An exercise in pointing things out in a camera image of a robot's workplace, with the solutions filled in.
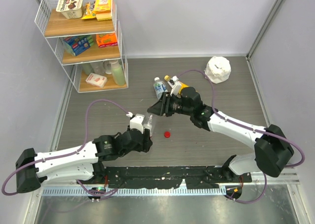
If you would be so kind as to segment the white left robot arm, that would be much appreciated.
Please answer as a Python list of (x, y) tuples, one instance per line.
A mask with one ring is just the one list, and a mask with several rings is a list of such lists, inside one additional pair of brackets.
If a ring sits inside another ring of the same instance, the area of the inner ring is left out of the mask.
[(32, 192), (50, 182), (91, 180), (95, 184), (105, 178), (104, 161), (112, 161), (131, 151), (148, 152), (152, 146), (149, 129), (130, 129), (116, 135), (102, 135), (80, 146), (55, 152), (36, 153), (25, 149), (16, 161), (17, 193)]

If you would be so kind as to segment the red bottle cap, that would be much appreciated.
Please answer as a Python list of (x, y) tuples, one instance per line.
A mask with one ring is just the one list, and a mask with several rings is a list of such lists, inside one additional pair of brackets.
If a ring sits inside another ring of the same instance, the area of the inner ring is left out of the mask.
[(171, 133), (169, 132), (169, 131), (166, 131), (165, 133), (164, 133), (164, 137), (165, 138), (169, 138), (171, 136)]

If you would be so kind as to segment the clear bottle blue white label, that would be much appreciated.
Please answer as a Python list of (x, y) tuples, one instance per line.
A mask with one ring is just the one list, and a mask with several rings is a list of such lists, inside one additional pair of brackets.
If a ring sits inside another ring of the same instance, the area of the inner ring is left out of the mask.
[(168, 92), (167, 86), (163, 80), (159, 77), (154, 79), (154, 90), (157, 96), (157, 99), (160, 99), (164, 92)]

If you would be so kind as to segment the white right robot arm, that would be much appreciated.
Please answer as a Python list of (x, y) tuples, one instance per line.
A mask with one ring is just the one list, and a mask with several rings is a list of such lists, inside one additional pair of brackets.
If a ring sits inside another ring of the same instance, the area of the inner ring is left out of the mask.
[(257, 171), (278, 177), (294, 154), (292, 146), (278, 126), (265, 128), (235, 120), (204, 104), (193, 87), (184, 88), (180, 96), (163, 93), (147, 111), (166, 117), (175, 113), (187, 115), (196, 127), (221, 133), (251, 148), (253, 153), (232, 155), (224, 163), (222, 176), (228, 182), (234, 182), (245, 173)]

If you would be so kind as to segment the clear bottle red label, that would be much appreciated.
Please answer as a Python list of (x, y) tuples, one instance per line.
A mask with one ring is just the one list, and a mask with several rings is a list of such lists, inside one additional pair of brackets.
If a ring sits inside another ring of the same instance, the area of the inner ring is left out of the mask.
[(157, 116), (147, 112), (144, 117), (143, 127), (150, 131), (150, 137), (153, 136), (156, 123)]

